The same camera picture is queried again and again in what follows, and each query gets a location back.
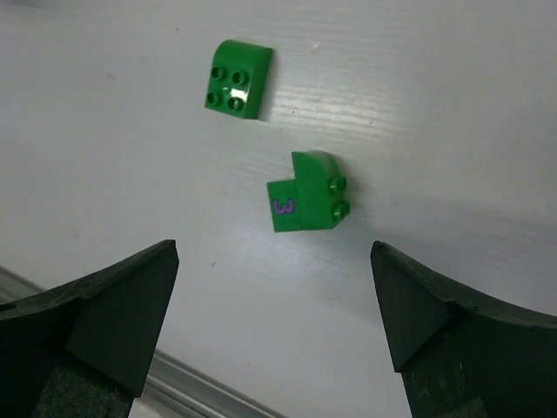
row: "printed number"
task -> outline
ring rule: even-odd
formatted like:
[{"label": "printed number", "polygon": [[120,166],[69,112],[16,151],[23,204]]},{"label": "printed number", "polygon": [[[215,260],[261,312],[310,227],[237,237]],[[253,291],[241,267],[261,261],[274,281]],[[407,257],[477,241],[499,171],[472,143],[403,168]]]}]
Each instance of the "printed number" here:
[{"label": "printed number", "polygon": [[293,199],[288,199],[288,203],[284,203],[283,205],[281,205],[276,199],[272,202],[272,209],[278,215],[286,215],[287,213],[292,213],[294,212],[294,207],[295,205]]}]

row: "green toy block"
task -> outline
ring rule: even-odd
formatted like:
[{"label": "green toy block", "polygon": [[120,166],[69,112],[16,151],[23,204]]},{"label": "green toy block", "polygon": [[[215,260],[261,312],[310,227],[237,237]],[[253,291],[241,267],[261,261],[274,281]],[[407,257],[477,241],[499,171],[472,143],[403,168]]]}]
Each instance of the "green toy block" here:
[{"label": "green toy block", "polygon": [[257,119],[272,49],[224,41],[212,59],[205,107],[244,119]]},{"label": "green toy block", "polygon": [[320,151],[293,152],[294,180],[267,183],[275,232],[333,229],[348,213],[346,177]]},{"label": "green toy block", "polygon": [[303,229],[296,180],[272,181],[267,183],[267,191],[275,232],[284,233]]}]

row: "gray metal strip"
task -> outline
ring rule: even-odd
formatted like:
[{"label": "gray metal strip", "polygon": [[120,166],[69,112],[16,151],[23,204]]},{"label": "gray metal strip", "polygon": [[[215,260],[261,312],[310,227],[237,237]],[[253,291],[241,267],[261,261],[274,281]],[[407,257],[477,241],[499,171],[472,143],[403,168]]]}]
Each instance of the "gray metal strip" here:
[{"label": "gray metal strip", "polygon": [[[0,302],[42,291],[0,267]],[[144,391],[186,418],[285,418],[159,351],[153,356]]]}]

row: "duplo block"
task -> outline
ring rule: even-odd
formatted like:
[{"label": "duplo block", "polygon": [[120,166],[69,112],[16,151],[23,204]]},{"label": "duplo block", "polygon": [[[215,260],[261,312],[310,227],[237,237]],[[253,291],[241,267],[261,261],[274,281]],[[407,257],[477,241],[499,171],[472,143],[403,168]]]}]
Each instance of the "duplo block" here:
[{"label": "duplo block", "polygon": [[272,49],[224,41],[212,60],[205,107],[244,119],[257,119]]},{"label": "duplo block", "polygon": [[275,232],[333,229],[348,213],[346,177],[327,152],[293,152],[294,180],[267,183]]}]

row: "purple marking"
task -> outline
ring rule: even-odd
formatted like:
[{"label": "purple marking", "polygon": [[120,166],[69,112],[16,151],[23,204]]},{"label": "purple marking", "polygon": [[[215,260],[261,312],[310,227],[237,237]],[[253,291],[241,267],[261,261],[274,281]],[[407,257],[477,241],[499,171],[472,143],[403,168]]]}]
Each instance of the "purple marking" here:
[{"label": "purple marking", "polygon": [[288,199],[288,204],[284,203],[281,205],[278,200],[273,200],[272,208],[274,209],[275,213],[278,215],[286,215],[288,213],[294,212],[294,200]]}]

